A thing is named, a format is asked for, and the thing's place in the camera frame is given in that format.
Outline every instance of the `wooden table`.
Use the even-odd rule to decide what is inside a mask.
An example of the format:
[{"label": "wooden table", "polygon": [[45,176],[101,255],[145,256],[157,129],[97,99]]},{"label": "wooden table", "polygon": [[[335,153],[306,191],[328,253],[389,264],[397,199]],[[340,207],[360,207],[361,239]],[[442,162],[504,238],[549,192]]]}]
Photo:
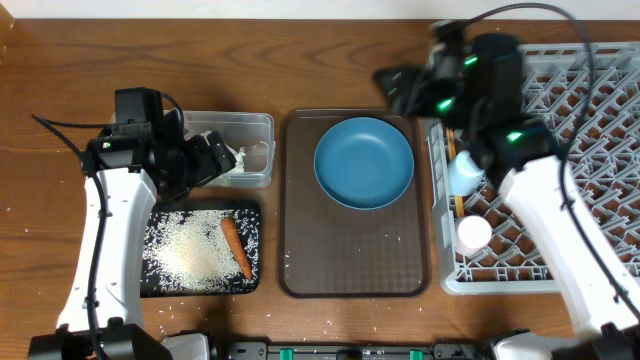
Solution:
[{"label": "wooden table", "polygon": [[[424,62],[429,27],[427,21],[18,20],[0,66],[2,357],[24,358],[32,336],[55,330],[84,226],[78,161],[29,114],[104,123],[114,111],[115,89],[144,85],[170,93],[184,109],[270,113],[279,139],[283,117],[295,108],[383,105],[372,72]],[[640,40],[637,22],[591,22],[588,28],[595,41]],[[530,43],[576,41],[564,22],[487,21],[471,33],[496,29]],[[65,133],[81,148],[96,135]],[[166,333],[207,329],[227,341],[318,343],[482,339],[515,328],[572,335],[559,295],[446,294],[437,280],[433,243],[433,282],[417,298],[288,297],[276,283],[277,163],[273,175],[271,186],[261,190],[193,192],[260,199],[265,226],[259,288],[236,297],[145,299],[152,336],[161,338],[161,327]]]}]

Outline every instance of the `orange carrot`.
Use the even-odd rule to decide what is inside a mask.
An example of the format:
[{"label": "orange carrot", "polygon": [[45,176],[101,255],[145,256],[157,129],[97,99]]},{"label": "orange carrot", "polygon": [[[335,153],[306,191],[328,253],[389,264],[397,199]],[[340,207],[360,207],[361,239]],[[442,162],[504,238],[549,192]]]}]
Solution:
[{"label": "orange carrot", "polygon": [[244,277],[251,280],[251,265],[249,265],[247,255],[244,253],[244,247],[240,241],[240,236],[238,236],[235,221],[232,218],[224,218],[220,222],[220,226],[222,226],[224,237],[227,239],[231,252],[233,252],[233,257],[236,258],[238,265],[240,265]]}]

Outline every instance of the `white wall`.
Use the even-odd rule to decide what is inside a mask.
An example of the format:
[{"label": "white wall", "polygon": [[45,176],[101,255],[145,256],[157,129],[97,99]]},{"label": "white wall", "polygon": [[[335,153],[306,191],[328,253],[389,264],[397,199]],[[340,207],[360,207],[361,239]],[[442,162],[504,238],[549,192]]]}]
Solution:
[{"label": "white wall", "polygon": [[[0,0],[15,18],[468,18],[518,0]],[[579,19],[640,20],[640,0],[556,0]],[[501,18],[558,19],[538,10]]]}]

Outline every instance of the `round plate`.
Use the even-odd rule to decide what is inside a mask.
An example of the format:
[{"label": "round plate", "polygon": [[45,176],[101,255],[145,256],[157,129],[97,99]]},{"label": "round plate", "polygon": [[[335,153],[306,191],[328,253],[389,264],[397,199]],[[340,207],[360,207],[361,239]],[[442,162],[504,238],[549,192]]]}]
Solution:
[{"label": "round plate", "polygon": [[409,187],[413,152],[388,123],[367,117],[333,126],[320,139],[314,157],[316,177],[335,201],[354,209],[391,204]]}]

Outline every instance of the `wire rack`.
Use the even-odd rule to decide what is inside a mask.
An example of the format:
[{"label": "wire rack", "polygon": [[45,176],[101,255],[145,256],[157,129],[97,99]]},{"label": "wire rack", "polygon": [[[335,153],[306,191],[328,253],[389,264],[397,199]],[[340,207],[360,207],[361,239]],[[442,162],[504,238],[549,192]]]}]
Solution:
[{"label": "wire rack", "polygon": [[[545,121],[567,143],[584,104],[588,69],[580,44],[526,45],[523,111]],[[596,85],[588,120],[569,161],[592,215],[630,273],[640,276],[640,43],[599,43]],[[437,51],[430,62],[437,61]],[[447,146],[442,126],[423,120],[434,184],[433,217],[441,285],[452,294],[557,291],[527,229],[485,180],[465,197],[465,215],[483,216],[493,228],[488,246],[455,253],[455,204],[448,189]],[[455,132],[456,147],[462,145]]]}]

